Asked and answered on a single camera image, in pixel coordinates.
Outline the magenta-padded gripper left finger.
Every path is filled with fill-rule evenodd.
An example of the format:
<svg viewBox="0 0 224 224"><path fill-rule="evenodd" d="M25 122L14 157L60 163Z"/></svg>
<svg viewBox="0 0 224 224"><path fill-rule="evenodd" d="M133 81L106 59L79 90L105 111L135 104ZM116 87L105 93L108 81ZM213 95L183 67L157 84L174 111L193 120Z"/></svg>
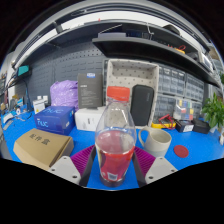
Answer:
<svg viewBox="0 0 224 224"><path fill-rule="evenodd" d="M89 146L71 157L62 156L49 169L49 172L74 184L86 187L95 156L95 146Z"/></svg>

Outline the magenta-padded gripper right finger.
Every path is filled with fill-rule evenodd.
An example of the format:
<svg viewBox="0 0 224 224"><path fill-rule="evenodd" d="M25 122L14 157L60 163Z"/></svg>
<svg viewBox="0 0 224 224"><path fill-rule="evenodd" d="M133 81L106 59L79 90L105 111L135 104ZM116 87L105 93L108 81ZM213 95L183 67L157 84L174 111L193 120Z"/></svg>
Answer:
<svg viewBox="0 0 224 224"><path fill-rule="evenodd" d="M139 147L134 149L133 164L140 187L153 183L177 171L166 158L154 157Z"/></svg>

